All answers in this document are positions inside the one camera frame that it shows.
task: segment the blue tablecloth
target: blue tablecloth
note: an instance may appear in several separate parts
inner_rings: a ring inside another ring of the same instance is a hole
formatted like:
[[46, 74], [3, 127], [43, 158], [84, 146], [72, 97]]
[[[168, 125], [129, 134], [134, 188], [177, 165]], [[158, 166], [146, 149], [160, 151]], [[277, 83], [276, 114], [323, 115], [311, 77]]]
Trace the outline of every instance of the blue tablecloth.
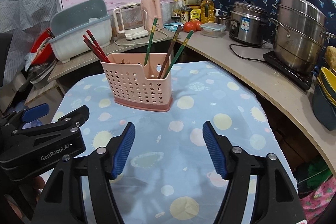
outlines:
[[[202, 136], [211, 121], [216, 132], [248, 153], [275, 153], [296, 185], [255, 95], [210, 62], [176, 64], [172, 69], [173, 105], [168, 112], [128, 108], [114, 102], [105, 75], [87, 77], [65, 95], [54, 121], [81, 105], [90, 109], [81, 127], [89, 155], [122, 133], [127, 122], [136, 137], [123, 173], [111, 182], [126, 224], [212, 224], [227, 181], [215, 172]], [[256, 186], [251, 177], [243, 224], [249, 223]], [[85, 209], [95, 223], [87, 178]]]

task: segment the gray striped fabric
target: gray striped fabric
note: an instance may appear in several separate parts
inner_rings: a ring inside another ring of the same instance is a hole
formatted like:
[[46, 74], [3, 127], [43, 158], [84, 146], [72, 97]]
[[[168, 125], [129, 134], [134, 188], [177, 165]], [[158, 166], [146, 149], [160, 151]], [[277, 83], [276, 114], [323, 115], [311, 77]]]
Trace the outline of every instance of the gray striped fabric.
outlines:
[[4, 85], [24, 68], [25, 55], [38, 35], [49, 26], [58, 6], [58, 0], [0, 0], [0, 32], [13, 34]]

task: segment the cooking oil bottle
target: cooking oil bottle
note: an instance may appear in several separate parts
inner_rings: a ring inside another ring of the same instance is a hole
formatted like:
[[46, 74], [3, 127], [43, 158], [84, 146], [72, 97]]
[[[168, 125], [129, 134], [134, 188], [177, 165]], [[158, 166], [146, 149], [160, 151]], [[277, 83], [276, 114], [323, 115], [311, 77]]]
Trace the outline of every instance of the cooking oil bottle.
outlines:
[[212, 0], [203, 0], [201, 3], [202, 23], [215, 22], [215, 5]]

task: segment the sauce bottle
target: sauce bottle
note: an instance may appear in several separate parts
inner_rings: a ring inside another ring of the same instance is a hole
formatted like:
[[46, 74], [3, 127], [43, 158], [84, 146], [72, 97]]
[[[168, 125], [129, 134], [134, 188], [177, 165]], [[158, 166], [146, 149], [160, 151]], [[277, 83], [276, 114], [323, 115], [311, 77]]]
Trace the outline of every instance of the sauce bottle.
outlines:
[[189, 9], [185, 4], [185, 0], [182, 0], [181, 6], [181, 23], [184, 24], [189, 21]]
[[179, 0], [174, 0], [174, 6], [173, 6], [173, 15], [174, 17], [179, 17], [181, 12], [181, 8], [179, 5]]

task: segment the tomato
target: tomato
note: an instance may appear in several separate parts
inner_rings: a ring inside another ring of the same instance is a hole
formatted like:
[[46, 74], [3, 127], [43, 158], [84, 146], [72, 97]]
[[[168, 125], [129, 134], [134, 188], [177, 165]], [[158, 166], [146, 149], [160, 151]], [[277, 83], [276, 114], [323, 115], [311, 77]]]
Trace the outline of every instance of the tomato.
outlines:
[[195, 25], [196, 25], [196, 31], [201, 31], [201, 25], [202, 25], [203, 23], [202, 22], [200, 22], [200, 21], [196, 21], [195, 22]]
[[196, 31], [196, 24], [194, 22], [186, 22], [183, 25], [183, 30], [185, 32]]

